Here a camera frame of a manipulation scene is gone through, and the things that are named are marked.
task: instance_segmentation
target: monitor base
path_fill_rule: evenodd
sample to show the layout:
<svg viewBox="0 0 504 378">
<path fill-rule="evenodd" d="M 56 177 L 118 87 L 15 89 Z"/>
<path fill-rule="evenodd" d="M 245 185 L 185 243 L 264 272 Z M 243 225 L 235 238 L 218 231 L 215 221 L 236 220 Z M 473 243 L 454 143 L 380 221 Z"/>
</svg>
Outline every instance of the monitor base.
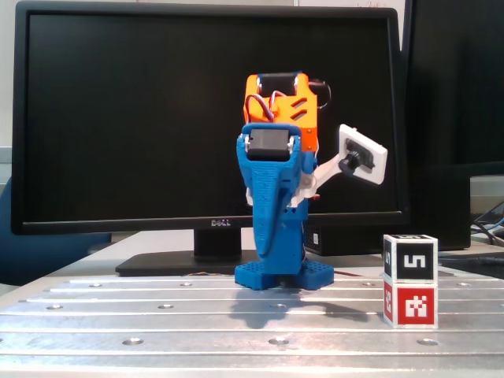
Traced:
<svg viewBox="0 0 504 378">
<path fill-rule="evenodd" d="M 234 275 L 237 265 L 257 260 L 255 250 L 244 250 L 237 258 L 221 261 L 199 261 L 194 251 L 181 250 L 133 256 L 118 265 L 116 272 L 121 277 L 185 276 L 200 272 Z"/>
</svg>

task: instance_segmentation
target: fiducial marker cube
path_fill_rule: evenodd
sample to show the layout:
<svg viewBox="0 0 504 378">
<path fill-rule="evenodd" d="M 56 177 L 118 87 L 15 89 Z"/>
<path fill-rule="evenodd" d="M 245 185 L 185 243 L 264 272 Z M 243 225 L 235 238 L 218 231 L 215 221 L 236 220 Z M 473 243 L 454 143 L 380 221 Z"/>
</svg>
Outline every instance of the fiducial marker cube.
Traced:
<svg viewBox="0 0 504 378">
<path fill-rule="evenodd" d="M 394 328 L 438 328 L 437 283 L 384 279 L 384 320 Z"/>
<path fill-rule="evenodd" d="M 384 270 L 393 283 L 437 283 L 438 239 L 427 235 L 385 235 Z"/>
</svg>

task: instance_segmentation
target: black monitor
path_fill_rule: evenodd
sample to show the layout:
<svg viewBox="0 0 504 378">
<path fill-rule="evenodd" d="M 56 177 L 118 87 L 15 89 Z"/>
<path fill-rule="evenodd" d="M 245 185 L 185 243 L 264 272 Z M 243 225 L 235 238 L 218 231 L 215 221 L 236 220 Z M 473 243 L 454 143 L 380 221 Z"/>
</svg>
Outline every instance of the black monitor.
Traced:
<svg viewBox="0 0 504 378">
<path fill-rule="evenodd" d="M 504 2 L 409 0 L 408 154 L 415 168 L 504 173 Z"/>
<path fill-rule="evenodd" d="M 296 71 L 332 88 L 319 162 L 343 123 L 388 149 L 381 186 L 338 176 L 309 221 L 403 223 L 399 63 L 392 9 L 20 2 L 13 230 L 225 228 L 205 235 L 239 243 L 252 225 L 235 152 L 246 78 Z"/>
<path fill-rule="evenodd" d="M 403 36 L 414 232 L 470 240 L 470 177 L 504 174 L 504 2 L 408 0 Z"/>
</svg>

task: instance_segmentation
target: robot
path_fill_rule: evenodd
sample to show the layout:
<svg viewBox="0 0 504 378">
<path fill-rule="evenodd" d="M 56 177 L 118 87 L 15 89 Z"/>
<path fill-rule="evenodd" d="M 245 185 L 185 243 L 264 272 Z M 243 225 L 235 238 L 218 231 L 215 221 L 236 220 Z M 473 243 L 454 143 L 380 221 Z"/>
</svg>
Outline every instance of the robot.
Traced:
<svg viewBox="0 0 504 378">
<path fill-rule="evenodd" d="M 328 102 L 319 106 L 311 88 L 324 88 Z M 339 127 L 339 153 L 317 164 L 317 113 L 331 99 L 323 81 L 302 72 L 251 75 L 246 81 L 246 124 L 236 153 L 246 200 L 252 206 L 259 261 L 239 265 L 235 281 L 253 290 L 289 280 L 317 290 L 334 282 L 334 269 L 306 260 L 303 222 L 317 188 L 343 172 L 374 184 L 384 181 L 387 149 L 345 124 Z"/>
</svg>

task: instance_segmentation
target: red marker cube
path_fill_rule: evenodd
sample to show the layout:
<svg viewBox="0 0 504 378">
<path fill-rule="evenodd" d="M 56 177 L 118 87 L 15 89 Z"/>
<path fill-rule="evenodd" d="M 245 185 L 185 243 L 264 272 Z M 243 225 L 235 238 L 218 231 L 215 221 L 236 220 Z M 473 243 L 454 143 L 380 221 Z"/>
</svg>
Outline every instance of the red marker cube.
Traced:
<svg viewBox="0 0 504 378">
<path fill-rule="evenodd" d="M 438 328 L 437 283 L 384 280 L 384 320 L 394 328 Z"/>
</svg>

